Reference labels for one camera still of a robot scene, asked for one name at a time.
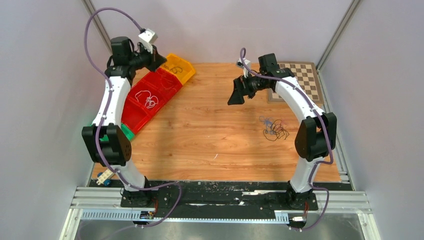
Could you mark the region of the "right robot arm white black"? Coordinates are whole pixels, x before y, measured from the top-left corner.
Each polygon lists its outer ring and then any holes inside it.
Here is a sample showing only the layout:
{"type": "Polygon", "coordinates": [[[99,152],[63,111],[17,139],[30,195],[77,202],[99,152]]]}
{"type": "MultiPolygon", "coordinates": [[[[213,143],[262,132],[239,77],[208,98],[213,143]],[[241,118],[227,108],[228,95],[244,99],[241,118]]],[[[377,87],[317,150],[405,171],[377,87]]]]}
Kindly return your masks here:
{"type": "Polygon", "coordinates": [[[319,166],[334,163],[337,117],[314,103],[301,88],[294,73],[279,66],[274,53],[260,56],[259,71],[255,72],[246,59],[246,52],[244,47],[241,48],[236,66],[243,69],[243,74],[233,80],[233,92],[227,104],[242,105],[245,97],[252,99],[258,91],[271,89],[292,110],[299,122],[294,141],[299,160],[288,182],[285,202],[290,208],[298,209],[315,189],[313,180],[319,166]]]}

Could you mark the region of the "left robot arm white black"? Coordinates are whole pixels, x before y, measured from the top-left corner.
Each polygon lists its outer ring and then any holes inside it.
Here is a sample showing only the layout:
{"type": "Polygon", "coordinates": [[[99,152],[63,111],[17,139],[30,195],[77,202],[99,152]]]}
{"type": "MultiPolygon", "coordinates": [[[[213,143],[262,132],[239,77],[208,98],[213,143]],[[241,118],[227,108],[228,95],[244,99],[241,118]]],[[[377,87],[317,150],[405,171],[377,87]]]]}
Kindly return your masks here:
{"type": "Polygon", "coordinates": [[[122,115],[136,71],[146,68],[155,72],[167,59],[158,53],[155,37],[138,37],[137,44],[126,36],[111,40],[112,55],[106,69],[100,71],[105,79],[100,108],[81,134],[91,160],[116,174],[125,192],[135,192],[133,200],[140,207],[147,207],[153,201],[152,187],[132,161],[132,145],[121,128],[122,115]]]}

